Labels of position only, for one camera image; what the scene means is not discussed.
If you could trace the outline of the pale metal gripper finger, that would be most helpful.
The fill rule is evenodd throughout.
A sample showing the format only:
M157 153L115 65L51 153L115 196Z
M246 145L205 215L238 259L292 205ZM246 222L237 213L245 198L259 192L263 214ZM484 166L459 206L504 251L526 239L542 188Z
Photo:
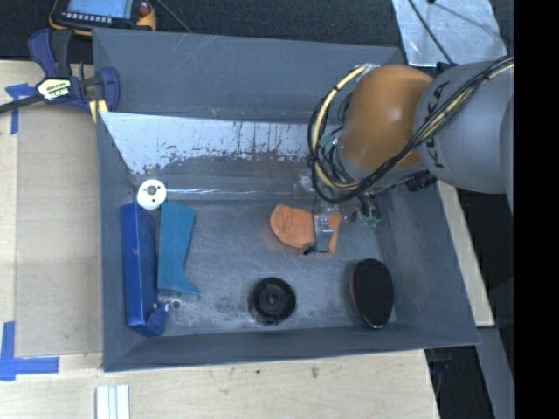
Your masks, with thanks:
M314 196L315 189L313 185L312 172L310 169L301 169L298 174L298 197Z
M330 245L334 238L335 228L327 214L313 214L313 241L304 249L304 254L331 254Z

